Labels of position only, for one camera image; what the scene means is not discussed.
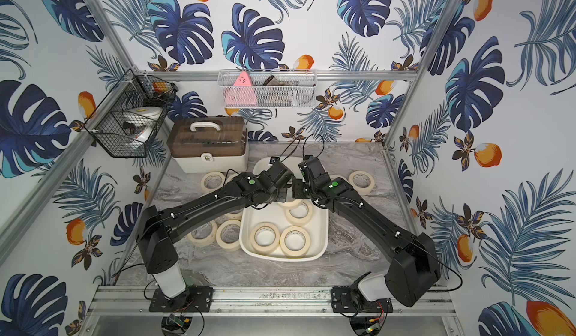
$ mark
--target black wire basket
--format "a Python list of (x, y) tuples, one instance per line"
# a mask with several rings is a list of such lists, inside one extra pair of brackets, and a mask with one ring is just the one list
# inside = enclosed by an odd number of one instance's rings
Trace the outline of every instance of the black wire basket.
[(177, 87), (148, 74), (135, 76), (128, 70), (108, 95), (120, 83), (126, 86), (102, 121), (85, 129), (113, 158), (145, 158), (176, 98)]

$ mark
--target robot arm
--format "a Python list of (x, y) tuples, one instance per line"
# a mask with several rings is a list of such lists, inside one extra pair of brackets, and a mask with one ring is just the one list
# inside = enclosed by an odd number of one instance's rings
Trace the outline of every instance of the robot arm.
[(387, 297), (383, 297), (384, 293), (367, 294), (362, 289), (363, 283), (364, 289), (384, 290), (385, 282), (398, 302), (412, 307), (440, 279), (440, 265), (433, 256), (436, 254), (434, 241), (427, 234), (416, 237), (374, 209), (342, 178), (330, 180), (317, 157), (306, 155), (298, 166), (304, 180), (292, 185), (298, 194), (294, 198), (309, 198), (316, 205), (346, 218), (390, 260), (387, 274), (368, 276), (358, 284), (359, 291), (369, 301)]
[[(177, 264), (175, 242), (225, 213), (273, 201), (284, 202), (291, 179), (295, 199), (311, 199), (316, 205), (345, 217), (391, 260), (385, 285), (400, 303), (411, 307), (440, 279), (438, 262), (431, 256), (436, 254), (434, 242), (428, 235), (422, 233), (416, 237), (371, 207), (348, 182), (341, 178), (330, 180), (318, 158), (306, 156), (299, 167), (304, 180), (293, 178), (292, 172), (275, 159), (267, 171), (257, 176), (243, 172), (217, 191), (189, 203), (162, 211), (154, 206), (146, 209), (136, 242), (146, 271), (154, 275), (163, 294), (175, 297), (186, 289)], [(377, 289), (385, 289), (382, 277), (370, 279)], [(383, 298), (365, 294), (364, 297), (370, 301)]]
[(186, 286), (178, 267), (174, 243), (186, 234), (228, 212), (286, 200), (286, 186), (294, 175), (280, 161), (255, 176), (243, 172), (222, 188), (183, 205), (158, 211), (152, 206), (142, 212), (136, 242), (146, 271), (167, 297), (182, 293)]

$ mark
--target marble countertop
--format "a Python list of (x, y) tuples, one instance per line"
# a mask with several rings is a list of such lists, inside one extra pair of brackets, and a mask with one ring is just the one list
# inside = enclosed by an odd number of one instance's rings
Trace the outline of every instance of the marble countertop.
[[(248, 169), (263, 158), (278, 155), (285, 143), (255, 143), (250, 145)], [(301, 156), (302, 145), (294, 156)], [(316, 155), (321, 144), (307, 144), (306, 154)], [(382, 156), (382, 145), (364, 142), (327, 143), (320, 156), (330, 174), (348, 177), (353, 171), (364, 170), (374, 176), (376, 187), (364, 199), (390, 220), (405, 227), (396, 196)], [(171, 160), (152, 202), (165, 209), (191, 201), (202, 195), (200, 180), (203, 174), (186, 174)], [(360, 230), (343, 217), (330, 212), (328, 247), (318, 259), (307, 262), (277, 262), (255, 258), (242, 251), (226, 252), (214, 242), (197, 248), (187, 239), (175, 244), (178, 261), (188, 283), (202, 285), (266, 285), (320, 286), (348, 285), (368, 271), (386, 270), (389, 262)], [(142, 261), (138, 250), (127, 265)], [(117, 285), (146, 285), (144, 267), (124, 271)]]

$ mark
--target tropical leaf wallpaper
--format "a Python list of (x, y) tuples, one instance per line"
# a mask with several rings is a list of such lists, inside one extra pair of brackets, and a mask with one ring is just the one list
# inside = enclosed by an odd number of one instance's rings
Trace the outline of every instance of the tropical leaf wallpaper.
[[(169, 15), (159, 15), (156, 25), (202, 23), (199, 12), (185, 9), (177, 19), (175, 10), (166, 7)], [(144, 43), (150, 35), (157, 40), (154, 23), (146, 22), (150, 28), (138, 37)], [(157, 64), (164, 45), (158, 42)], [(124, 72), (84, 0), (0, 0), (0, 225), (72, 147)], [(0, 334), (80, 332), (97, 285), (115, 281), (130, 233), (170, 159), (166, 138), (159, 134), (143, 159), (111, 159), (94, 143), (72, 167), (0, 268)], [(141, 169), (145, 180), (134, 193)]]
[[(426, 49), (442, 8), (395, 9), (408, 55)], [(576, 148), (562, 132), (575, 106), (575, 9), (462, 0), (389, 134), (415, 227), (464, 280), (451, 298), (468, 336), (576, 335)]]
[[(279, 141), (293, 126), (304, 128), (302, 135), (319, 132), (330, 141), (375, 142), (385, 138), (407, 91), (401, 73), (418, 70), (429, 29), (446, 0), (101, 1), (135, 65), (144, 71), (399, 72), (397, 80), (319, 82), (318, 102), (298, 110), (223, 109), (216, 82), (178, 82), (181, 91), (171, 120), (241, 116), (249, 131), (269, 132)], [(473, 30), (474, 20), (461, 19), (438, 57), (443, 68), (454, 62), (455, 46), (461, 47), (462, 37)], [(113, 59), (94, 47), (90, 56), (103, 80), (115, 79)], [(323, 100), (326, 90), (331, 98)]]

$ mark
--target pink triangular object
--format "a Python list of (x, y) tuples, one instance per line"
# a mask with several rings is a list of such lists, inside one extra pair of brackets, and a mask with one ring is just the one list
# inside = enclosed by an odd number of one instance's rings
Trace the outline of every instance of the pink triangular object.
[(250, 80), (250, 75), (248, 72), (242, 71), (234, 86), (248, 86), (246, 89), (239, 89), (236, 87), (230, 88), (226, 92), (226, 105), (227, 106), (244, 106), (244, 105), (256, 105), (258, 100), (256, 99), (256, 94), (254, 93), (254, 88), (252, 88), (252, 81)]
[(250, 80), (248, 72), (242, 71), (240, 76), (236, 79), (236, 82), (234, 82), (234, 86), (252, 86), (252, 81)]

